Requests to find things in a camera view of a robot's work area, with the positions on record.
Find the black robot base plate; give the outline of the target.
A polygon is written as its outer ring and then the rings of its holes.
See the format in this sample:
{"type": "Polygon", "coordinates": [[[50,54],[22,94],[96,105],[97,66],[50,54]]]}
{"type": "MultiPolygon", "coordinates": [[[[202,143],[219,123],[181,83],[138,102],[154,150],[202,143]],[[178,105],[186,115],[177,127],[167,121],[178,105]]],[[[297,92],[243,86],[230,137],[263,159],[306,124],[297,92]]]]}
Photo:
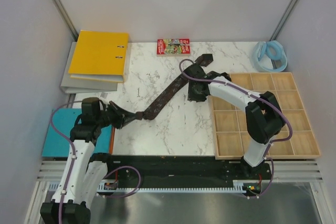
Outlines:
{"type": "Polygon", "coordinates": [[[218,160],[213,156],[132,156],[93,154],[102,161],[108,179],[119,188],[205,188],[232,187],[234,181],[269,180],[269,164],[247,168],[241,160],[218,160]]]}

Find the brown floral patterned tie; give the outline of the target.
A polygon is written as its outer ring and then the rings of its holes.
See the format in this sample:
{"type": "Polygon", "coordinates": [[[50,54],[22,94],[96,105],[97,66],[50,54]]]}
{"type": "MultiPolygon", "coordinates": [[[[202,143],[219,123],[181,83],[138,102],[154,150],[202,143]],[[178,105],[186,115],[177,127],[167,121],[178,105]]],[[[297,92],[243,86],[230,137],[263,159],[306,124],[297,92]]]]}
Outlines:
{"type": "MultiPolygon", "coordinates": [[[[185,61],[190,61],[192,64],[196,63],[203,68],[210,65],[214,61],[214,59],[212,54],[202,54],[194,61],[190,59],[183,59],[179,63],[179,69],[181,72],[180,75],[176,77],[144,111],[135,112],[138,116],[137,120],[154,120],[162,111],[162,109],[175,96],[175,94],[180,91],[185,85],[188,85],[188,80],[183,76],[184,70],[182,69],[182,63],[185,61]]],[[[209,74],[206,74],[202,81],[209,84],[211,78],[216,76],[217,74],[212,71],[209,74]]]]}

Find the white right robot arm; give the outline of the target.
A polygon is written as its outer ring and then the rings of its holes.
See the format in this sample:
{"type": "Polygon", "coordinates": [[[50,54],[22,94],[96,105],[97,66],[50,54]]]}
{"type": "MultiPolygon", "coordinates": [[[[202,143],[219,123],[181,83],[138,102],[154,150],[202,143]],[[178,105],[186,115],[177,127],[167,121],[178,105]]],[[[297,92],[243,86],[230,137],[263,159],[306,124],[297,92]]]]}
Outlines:
{"type": "Polygon", "coordinates": [[[270,91],[259,93],[238,86],[231,82],[226,73],[205,73],[196,63],[181,70],[181,74],[189,81],[189,100],[201,102],[212,96],[245,113],[250,144],[243,155],[244,163],[240,166],[240,172],[245,178],[254,178],[259,173],[259,165],[264,161],[272,140],[289,123],[275,95],[270,91]]]}

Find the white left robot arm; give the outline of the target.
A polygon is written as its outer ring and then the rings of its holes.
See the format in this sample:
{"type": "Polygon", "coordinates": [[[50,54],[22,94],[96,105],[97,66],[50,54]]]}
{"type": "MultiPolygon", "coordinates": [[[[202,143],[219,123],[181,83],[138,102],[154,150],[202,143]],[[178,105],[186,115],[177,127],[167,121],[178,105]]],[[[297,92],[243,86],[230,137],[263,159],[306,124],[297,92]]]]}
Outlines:
{"type": "Polygon", "coordinates": [[[70,135],[60,134],[70,145],[69,154],[58,188],[51,201],[40,208],[44,223],[90,222],[90,207],[99,184],[115,173],[110,154],[94,153],[101,130],[108,126],[120,129],[141,118],[140,112],[126,111],[112,101],[104,103],[96,97],[81,101],[81,114],[70,135]]]}

